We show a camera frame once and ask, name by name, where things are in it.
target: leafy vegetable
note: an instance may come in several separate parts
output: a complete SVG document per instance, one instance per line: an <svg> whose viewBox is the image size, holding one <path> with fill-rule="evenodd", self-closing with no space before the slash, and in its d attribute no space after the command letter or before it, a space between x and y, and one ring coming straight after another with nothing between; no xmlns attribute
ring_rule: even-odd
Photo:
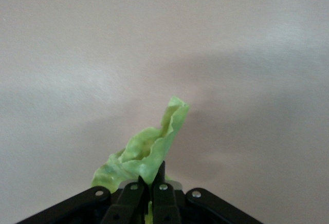
<svg viewBox="0 0 329 224"><path fill-rule="evenodd" d="M121 182L138 176L151 184L188 110L185 102L172 97L161 121L162 128L142 130L129 140L125 149L110 155L106 164L95 171L92 186L101 185L113 193Z"/></svg>

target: metal bolt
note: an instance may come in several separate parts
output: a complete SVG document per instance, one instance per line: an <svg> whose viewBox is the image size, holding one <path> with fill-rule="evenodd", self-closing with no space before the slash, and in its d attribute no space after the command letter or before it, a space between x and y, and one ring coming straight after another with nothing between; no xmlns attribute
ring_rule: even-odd
<svg viewBox="0 0 329 224"><path fill-rule="evenodd" d="M166 184L161 184L159 186L159 189L162 190L162 191L165 191L166 189L168 189L168 186Z"/></svg>
<svg viewBox="0 0 329 224"><path fill-rule="evenodd" d="M95 192L95 196L97 196L97 197L99 197L99 196L101 196L101 195L103 195L103 194L104 194L103 191L96 191L96 192Z"/></svg>
<svg viewBox="0 0 329 224"><path fill-rule="evenodd" d="M196 197L196 198L199 198L199 197L201 197L201 192L199 192L199 191L193 191L192 192L192 196L193 197Z"/></svg>
<svg viewBox="0 0 329 224"><path fill-rule="evenodd" d="M133 184L130 186L130 190L137 190L138 189L138 185L137 184Z"/></svg>

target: green leaf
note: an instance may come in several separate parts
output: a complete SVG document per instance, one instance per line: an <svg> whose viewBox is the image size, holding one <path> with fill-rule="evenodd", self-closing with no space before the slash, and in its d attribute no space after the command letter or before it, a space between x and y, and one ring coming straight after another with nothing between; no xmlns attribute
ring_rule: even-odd
<svg viewBox="0 0 329 224"><path fill-rule="evenodd" d="M121 182L138 176L146 184L152 184L188 110L185 102L172 97L164 112L161 129L149 127L133 136L125 149L110 155L106 164L95 171L92 186L101 185L113 193Z"/></svg>

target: gray surface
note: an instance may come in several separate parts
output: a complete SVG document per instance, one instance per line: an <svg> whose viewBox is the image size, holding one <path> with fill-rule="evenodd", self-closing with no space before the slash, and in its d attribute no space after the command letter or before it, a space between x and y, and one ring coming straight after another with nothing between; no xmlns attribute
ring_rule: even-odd
<svg viewBox="0 0 329 224"><path fill-rule="evenodd" d="M329 223L329 0L0 0L0 223L89 187L191 105L167 158L266 224Z"/></svg>

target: lettuce leaf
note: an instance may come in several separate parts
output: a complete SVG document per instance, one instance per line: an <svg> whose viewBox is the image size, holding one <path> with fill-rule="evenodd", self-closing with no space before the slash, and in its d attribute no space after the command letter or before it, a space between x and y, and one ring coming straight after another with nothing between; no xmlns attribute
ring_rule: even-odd
<svg viewBox="0 0 329 224"><path fill-rule="evenodd" d="M152 184L188 110L185 102L172 97L164 112L161 129L149 127L133 136L123 150L110 155L95 171L92 186L104 186L113 193L121 182L138 176L146 184Z"/></svg>

